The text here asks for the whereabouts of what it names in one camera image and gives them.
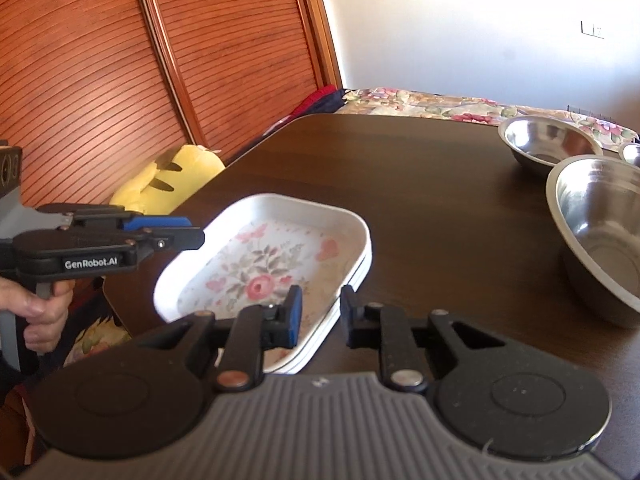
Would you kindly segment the person's left hand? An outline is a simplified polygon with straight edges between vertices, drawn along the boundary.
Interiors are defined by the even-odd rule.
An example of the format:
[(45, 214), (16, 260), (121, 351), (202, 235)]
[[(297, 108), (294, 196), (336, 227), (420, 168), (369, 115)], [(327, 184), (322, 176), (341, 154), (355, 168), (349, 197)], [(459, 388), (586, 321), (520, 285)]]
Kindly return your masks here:
[(39, 353), (49, 353), (58, 345), (73, 300), (75, 282), (55, 282), (52, 287), (50, 298), (42, 299), (17, 282), (1, 279), (1, 310), (27, 321), (24, 330), (26, 348)]

